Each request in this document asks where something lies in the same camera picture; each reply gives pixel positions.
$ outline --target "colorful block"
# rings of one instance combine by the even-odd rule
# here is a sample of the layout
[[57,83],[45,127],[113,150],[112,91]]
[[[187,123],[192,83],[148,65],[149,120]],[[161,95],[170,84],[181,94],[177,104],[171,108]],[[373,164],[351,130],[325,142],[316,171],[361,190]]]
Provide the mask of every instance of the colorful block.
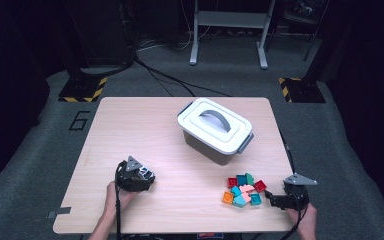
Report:
[[233,203],[233,193],[227,192],[227,191],[224,192],[222,202],[226,203],[226,204],[232,204]]
[[252,177],[251,174],[246,173],[246,174],[245,174],[245,177],[246,177],[246,184],[248,184],[248,185],[254,185],[254,177]]
[[267,186],[266,184],[263,183],[263,181],[260,180],[254,184],[254,188],[255,188],[255,191],[260,193],[264,191],[267,188]]
[[246,205],[245,199],[242,197],[242,195],[237,196],[233,199],[233,205],[237,207],[244,207]]
[[238,179],[237,178],[228,178],[227,179],[227,188],[232,188],[234,186],[238,186]]
[[230,190],[230,192],[232,192],[233,195],[234,195],[235,197],[237,197],[237,196],[239,196],[239,195],[242,194],[242,192],[241,192],[241,190],[238,188],[238,186],[234,186],[234,187],[232,187],[232,189]]
[[251,197],[248,195],[248,193],[242,193],[241,196],[245,200],[245,202],[251,202]]
[[258,193],[250,194],[249,197],[251,198],[251,205],[260,205],[261,204],[260,194],[258,194]]
[[254,191],[254,187],[251,186],[251,185],[243,185],[243,186],[239,186],[239,189],[241,190],[241,192],[251,192],[251,191]]
[[238,179],[238,186],[242,186],[246,184],[245,175],[236,175],[236,179]]

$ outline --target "human arm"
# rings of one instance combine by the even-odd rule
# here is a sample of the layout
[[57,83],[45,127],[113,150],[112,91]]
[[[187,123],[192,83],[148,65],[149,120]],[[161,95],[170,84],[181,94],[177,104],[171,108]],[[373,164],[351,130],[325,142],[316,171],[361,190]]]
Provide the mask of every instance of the human arm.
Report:
[[[289,219],[293,224],[298,220],[298,212],[295,209],[286,209]],[[304,218],[299,222],[298,234],[301,240],[315,240],[316,239],[316,222],[317,222],[317,209],[313,204],[309,203]]]
[[[138,195],[138,192],[126,192],[120,189],[120,209],[123,211],[129,204],[129,202]],[[99,218],[98,223],[95,226],[89,240],[104,240],[108,238],[110,230],[114,224],[116,217],[116,193],[115,193],[115,182],[110,182],[107,186],[107,196],[105,199],[104,211]]]

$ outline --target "robotic arm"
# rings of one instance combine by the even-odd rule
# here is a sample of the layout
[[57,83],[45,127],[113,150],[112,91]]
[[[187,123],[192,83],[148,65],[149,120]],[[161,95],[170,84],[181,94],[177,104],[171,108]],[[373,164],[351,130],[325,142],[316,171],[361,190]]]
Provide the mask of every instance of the robotic arm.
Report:
[[116,171],[117,185],[128,192],[147,191],[155,180],[155,174],[140,162],[129,156],[123,160]]
[[270,205],[278,207],[282,210],[291,208],[295,210],[303,210],[310,202],[308,197],[306,185],[317,185],[317,181],[311,180],[297,173],[285,178],[285,195],[273,195],[271,192],[265,190],[264,195],[270,200]]

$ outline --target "red block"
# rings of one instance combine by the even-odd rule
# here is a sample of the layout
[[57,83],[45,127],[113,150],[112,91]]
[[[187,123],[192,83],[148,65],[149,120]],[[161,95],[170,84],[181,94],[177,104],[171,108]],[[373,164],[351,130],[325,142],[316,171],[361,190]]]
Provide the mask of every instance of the red block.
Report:
[[232,188],[234,186],[238,186],[238,179],[236,178],[228,178],[227,179],[227,187]]
[[263,181],[260,180],[254,184],[254,188],[255,188],[255,191],[260,193],[264,191],[267,188],[267,186],[266,184],[263,183]]

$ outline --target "yellow black hazard tape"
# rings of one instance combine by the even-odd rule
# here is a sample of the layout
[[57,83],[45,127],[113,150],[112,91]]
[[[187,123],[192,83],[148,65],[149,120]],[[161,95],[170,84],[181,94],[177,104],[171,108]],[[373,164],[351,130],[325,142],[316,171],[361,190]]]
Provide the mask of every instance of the yellow black hazard tape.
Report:
[[294,80],[301,81],[301,78],[279,78],[280,87],[282,88],[283,97],[285,97],[286,102],[292,102],[290,90],[286,85],[286,81]]
[[71,96],[70,97],[59,97],[58,101],[61,101],[61,102],[95,102],[96,100],[98,100],[99,96],[101,95],[107,80],[108,80],[108,78],[101,79],[101,81],[99,82],[99,85],[96,88],[96,91],[93,94],[93,96],[91,95],[90,97],[71,97]]

